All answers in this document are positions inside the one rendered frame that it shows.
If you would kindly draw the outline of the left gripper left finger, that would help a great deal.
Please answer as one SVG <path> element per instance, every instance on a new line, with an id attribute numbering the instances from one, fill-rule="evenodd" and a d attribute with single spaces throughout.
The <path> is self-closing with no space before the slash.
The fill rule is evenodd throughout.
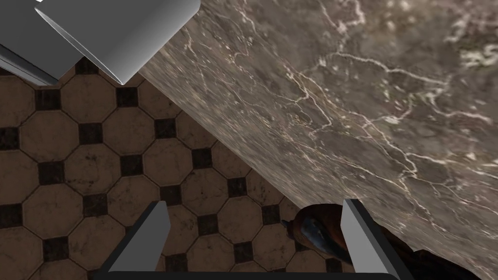
<path id="1" fill-rule="evenodd" d="M 151 202 L 99 272 L 155 271 L 170 228 L 166 202 Z"/>

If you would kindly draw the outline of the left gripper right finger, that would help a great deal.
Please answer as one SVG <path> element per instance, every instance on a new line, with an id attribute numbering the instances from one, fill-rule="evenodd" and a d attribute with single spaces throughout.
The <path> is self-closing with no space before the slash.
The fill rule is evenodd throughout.
<path id="1" fill-rule="evenodd" d="M 357 273 L 374 280 L 415 280 L 358 199 L 345 199 L 341 230 Z"/>

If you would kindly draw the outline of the brown and blue round knob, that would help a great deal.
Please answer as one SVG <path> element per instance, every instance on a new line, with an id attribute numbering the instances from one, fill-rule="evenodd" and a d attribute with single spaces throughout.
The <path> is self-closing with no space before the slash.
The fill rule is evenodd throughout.
<path id="1" fill-rule="evenodd" d="M 340 204 L 313 204 L 300 209 L 293 220 L 281 220 L 281 224 L 291 240 L 353 265 L 341 231 L 342 212 Z"/>

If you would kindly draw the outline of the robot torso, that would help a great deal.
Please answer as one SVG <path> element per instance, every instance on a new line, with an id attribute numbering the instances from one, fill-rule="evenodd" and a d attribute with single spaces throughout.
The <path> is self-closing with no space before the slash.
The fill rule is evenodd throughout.
<path id="1" fill-rule="evenodd" d="M 127 83 L 201 0 L 0 0 L 0 68 L 55 85 L 86 57 Z"/>

